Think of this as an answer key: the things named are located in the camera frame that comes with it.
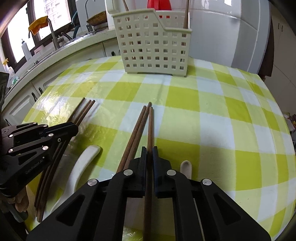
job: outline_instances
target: white bottle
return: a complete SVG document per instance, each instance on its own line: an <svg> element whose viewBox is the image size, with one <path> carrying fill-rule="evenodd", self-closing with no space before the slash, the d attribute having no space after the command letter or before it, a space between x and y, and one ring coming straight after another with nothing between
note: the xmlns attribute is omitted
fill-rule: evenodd
<svg viewBox="0 0 296 241"><path fill-rule="evenodd" d="M27 46L27 43L22 40L22 50L24 51L25 58L28 61L30 58L32 58L32 54Z"/></svg>

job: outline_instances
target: orange rag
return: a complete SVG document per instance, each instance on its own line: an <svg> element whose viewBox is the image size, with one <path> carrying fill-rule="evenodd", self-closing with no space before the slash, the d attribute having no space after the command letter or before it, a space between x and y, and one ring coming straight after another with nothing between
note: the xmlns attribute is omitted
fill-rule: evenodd
<svg viewBox="0 0 296 241"><path fill-rule="evenodd" d="M36 35L41 28L47 27L48 26L48 22L46 21L47 18L48 16L45 16L42 18L38 18L34 22L32 22L28 28L29 32L32 31L32 33Z"/></svg>

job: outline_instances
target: table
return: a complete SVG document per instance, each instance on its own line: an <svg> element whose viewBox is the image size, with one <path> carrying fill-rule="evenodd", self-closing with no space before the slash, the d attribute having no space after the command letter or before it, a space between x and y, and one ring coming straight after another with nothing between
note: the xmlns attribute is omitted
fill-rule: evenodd
<svg viewBox="0 0 296 241"><path fill-rule="evenodd" d="M159 155L179 170L193 165L192 178L210 178L272 236L289 222L295 207L295 153L281 111L256 75L207 61L189 59L187 77L127 74L120 56L74 64L38 99L24 122L49 126L65 122L80 100L95 99L64 154L52 183L45 217L63 193L75 160L92 144L102 147L82 175L111 178L144 104L155 111ZM147 125L141 146L147 145ZM29 229L40 176L28 184ZM174 240L170 200L154 200L154 240ZM123 240L142 236L143 200L129 200Z"/></svg>

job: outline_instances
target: green and white tablecloth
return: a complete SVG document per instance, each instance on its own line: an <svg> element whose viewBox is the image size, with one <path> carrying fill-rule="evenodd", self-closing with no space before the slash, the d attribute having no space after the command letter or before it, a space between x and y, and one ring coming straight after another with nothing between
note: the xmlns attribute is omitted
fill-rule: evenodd
<svg viewBox="0 0 296 241"><path fill-rule="evenodd" d="M65 152L46 211L87 146L96 144L102 151L78 186L114 175L139 113L151 101L160 157L176 170L182 161L191 161L194 180L212 179L273 239L289 222L296 198L294 148L277 103L257 75L192 58L186 78L127 74L120 56L89 60L64 71L24 122L65 122L82 97L96 103ZM147 125L137 156L146 145ZM39 177L28 185L30 229L37 225L33 203ZM123 240L141 239L142 204L129 200ZM171 208L168 200L154 201L154 240L174 240Z"/></svg>

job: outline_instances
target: bolt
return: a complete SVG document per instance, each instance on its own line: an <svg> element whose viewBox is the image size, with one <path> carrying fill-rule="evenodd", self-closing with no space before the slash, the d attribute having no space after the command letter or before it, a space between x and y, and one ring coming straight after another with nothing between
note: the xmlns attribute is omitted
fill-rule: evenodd
<svg viewBox="0 0 296 241"><path fill-rule="evenodd" d="M202 183L204 184L204 185L206 185L206 186L209 186L209 185L211 185L212 184L212 181L210 180L210 179L204 179L203 181L202 181Z"/></svg>
<svg viewBox="0 0 296 241"><path fill-rule="evenodd" d="M126 169L124 172L123 172L124 175L126 176L130 176L133 174L133 171L131 169Z"/></svg>
<svg viewBox="0 0 296 241"><path fill-rule="evenodd" d="M96 180L96 179L89 179L88 181L87 181L87 184L89 185L89 186L94 186L94 185L96 185L98 183L98 181Z"/></svg>
<svg viewBox="0 0 296 241"><path fill-rule="evenodd" d="M167 171L167 174L168 174L169 176L174 176L174 175L176 175L176 171L175 171L175 170L168 170L168 171Z"/></svg>

